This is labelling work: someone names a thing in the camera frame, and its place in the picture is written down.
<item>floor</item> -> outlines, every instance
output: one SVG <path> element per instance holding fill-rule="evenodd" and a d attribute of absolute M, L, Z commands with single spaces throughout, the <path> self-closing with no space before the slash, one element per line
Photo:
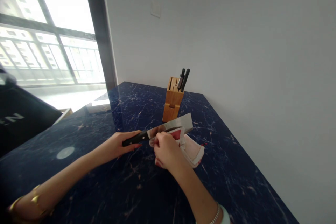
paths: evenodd
<path fill-rule="evenodd" d="M 105 84 L 25 88 L 56 109 L 71 108 L 73 112 L 107 92 Z"/>
<path fill-rule="evenodd" d="M 75 112 L 106 92 L 106 89 L 91 90 L 84 92 L 52 94 L 49 96 L 40 96 L 39 98 L 57 109 L 71 108 L 72 111 Z"/>

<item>black bag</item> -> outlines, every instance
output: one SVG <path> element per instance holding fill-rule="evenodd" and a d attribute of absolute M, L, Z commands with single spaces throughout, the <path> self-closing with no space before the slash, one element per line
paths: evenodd
<path fill-rule="evenodd" d="M 49 128 L 62 115 L 16 85 L 0 68 L 0 157 Z"/>

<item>kitchen knife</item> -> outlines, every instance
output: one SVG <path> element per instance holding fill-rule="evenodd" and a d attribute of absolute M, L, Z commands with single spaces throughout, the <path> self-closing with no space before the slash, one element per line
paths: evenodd
<path fill-rule="evenodd" d="M 182 82 L 183 82 L 183 78 L 184 78 L 184 71 L 185 71 L 185 69 L 183 68 L 182 69 L 182 73 L 180 74 L 180 79 L 178 81 L 178 85 L 177 85 L 177 89 L 178 90 L 180 90 L 181 86 L 182 86 Z"/>
<path fill-rule="evenodd" d="M 181 86 L 181 92 L 184 91 L 184 87 L 186 86 L 186 82 L 187 82 L 189 73 L 190 73 L 190 69 L 188 68 L 186 73 L 185 73 L 185 77 L 183 78 L 183 83 L 182 83 L 182 86 Z"/>
<path fill-rule="evenodd" d="M 147 130 L 147 131 L 142 131 L 138 135 L 129 138 L 125 140 L 122 145 L 123 146 L 128 146 L 130 144 L 137 144 L 141 141 L 146 141 L 150 140 L 151 138 L 155 137 L 157 133 L 159 132 L 168 132 L 171 130 L 175 130 L 177 128 L 185 128 L 184 133 L 187 134 L 189 131 L 192 130 L 193 128 L 193 122 L 191 119 L 191 114 L 188 113 L 186 115 L 183 115 L 181 117 L 178 117 L 172 121 L 166 122 L 160 126 L 157 126 L 153 129 Z"/>

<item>pink fabric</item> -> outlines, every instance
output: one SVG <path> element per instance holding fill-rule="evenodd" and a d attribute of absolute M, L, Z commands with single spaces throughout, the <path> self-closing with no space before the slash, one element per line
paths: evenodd
<path fill-rule="evenodd" d="M 201 163 L 204 155 L 204 146 L 199 145 L 191 139 L 191 137 L 184 134 L 184 128 L 174 129 L 168 133 L 171 134 L 179 144 L 184 157 L 190 163 L 191 167 L 196 168 Z M 151 147 L 154 147 L 154 140 L 155 138 L 149 141 L 149 145 Z M 155 158 L 155 164 L 163 169 L 166 169 L 158 158 Z"/>

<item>countertop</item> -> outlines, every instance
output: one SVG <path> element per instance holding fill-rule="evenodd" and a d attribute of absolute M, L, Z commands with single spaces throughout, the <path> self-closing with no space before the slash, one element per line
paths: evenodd
<path fill-rule="evenodd" d="M 10 205 L 93 150 L 116 131 L 162 124 L 166 89 L 124 82 L 0 159 L 2 200 Z M 233 223 L 297 223 L 204 95 L 185 92 L 179 116 L 191 113 L 188 133 L 204 144 L 195 172 Z M 63 159 L 67 147 L 74 152 Z M 154 164 L 148 143 L 80 180 L 44 223 L 195 223 L 183 191 Z"/>

